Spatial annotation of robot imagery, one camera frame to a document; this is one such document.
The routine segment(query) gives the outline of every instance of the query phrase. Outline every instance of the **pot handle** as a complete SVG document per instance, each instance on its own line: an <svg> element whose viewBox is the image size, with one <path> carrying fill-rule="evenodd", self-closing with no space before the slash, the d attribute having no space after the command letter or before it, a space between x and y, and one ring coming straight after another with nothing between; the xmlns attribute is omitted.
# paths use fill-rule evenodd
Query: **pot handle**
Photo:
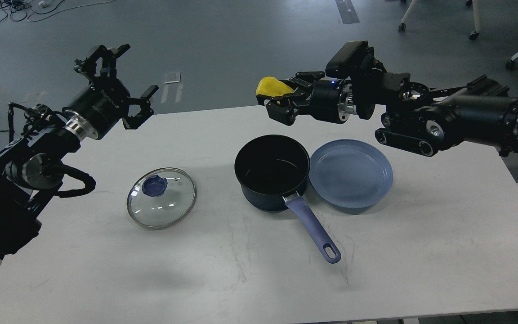
<svg viewBox="0 0 518 324"><path fill-rule="evenodd" d="M323 254L323 258L327 260L329 263L337 263L341 260L341 252L333 243L333 240L329 237L329 234L325 231L325 228L319 223L317 217L309 205L306 203L305 199L300 195L293 195L293 197L285 198L285 205L291 209L301 220L303 226L308 231L309 235L319 248L321 254Z"/></svg>

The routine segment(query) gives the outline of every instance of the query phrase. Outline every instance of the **table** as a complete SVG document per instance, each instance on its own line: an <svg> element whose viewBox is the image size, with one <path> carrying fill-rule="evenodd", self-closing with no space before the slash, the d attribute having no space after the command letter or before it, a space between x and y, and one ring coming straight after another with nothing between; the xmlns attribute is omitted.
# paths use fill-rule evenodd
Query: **table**
<svg viewBox="0 0 518 324"><path fill-rule="evenodd" d="M54 199L41 234L0 269L1 323L305 323L518 310L518 187L489 146L432 158L374 140L380 113L345 125L264 107L153 116L86 139L64 162L92 174L89 195ZM233 161L247 141L294 137L309 153L337 138L378 147L394 183L349 215L308 188L306 199L343 254L320 255L290 211L243 197ZM197 202L178 224L146 230L127 215L136 179L161 167L189 173ZM78 183L66 181L66 187Z"/></svg>

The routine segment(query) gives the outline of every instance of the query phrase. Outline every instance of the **yellow sponge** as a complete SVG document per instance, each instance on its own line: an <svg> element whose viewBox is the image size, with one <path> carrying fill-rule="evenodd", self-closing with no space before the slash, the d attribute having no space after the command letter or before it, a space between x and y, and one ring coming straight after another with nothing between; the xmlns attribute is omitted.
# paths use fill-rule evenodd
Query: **yellow sponge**
<svg viewBox="0 0 518 324"><path fill-rule="evenodd" d="M293 89L272 76L266 76L259 81L256 94L267 97L280 97L285 94L292 94Z"/></svg>

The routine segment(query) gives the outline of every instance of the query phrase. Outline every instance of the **black saucepan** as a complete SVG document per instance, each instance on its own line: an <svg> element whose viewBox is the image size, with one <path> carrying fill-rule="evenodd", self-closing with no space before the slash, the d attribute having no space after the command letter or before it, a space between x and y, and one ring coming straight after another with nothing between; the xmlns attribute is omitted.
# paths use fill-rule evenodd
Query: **black saucepan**
<svg viewBox="0 0 518 324"><path fill-rule="evenodd" d="M235 174L247 201L266 212L291 209L325 260L337 263L341 260L339 249L302 197L309 168L305 148L283 135L255 138L239 150L235 159Z"/></svg>

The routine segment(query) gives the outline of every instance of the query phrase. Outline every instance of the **blue plate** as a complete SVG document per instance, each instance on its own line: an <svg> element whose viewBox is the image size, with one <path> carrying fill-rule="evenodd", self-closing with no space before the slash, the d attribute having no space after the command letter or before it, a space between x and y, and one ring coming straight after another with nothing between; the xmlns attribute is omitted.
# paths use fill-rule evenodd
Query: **blue plate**
<svg viewBox="0 0 518 324"><path fill-rule="evenodd" d="M393 184L393 169L374 146L338 139L313 153L309 179L329 203L356 209L373 205L387 195Z"/></svg>

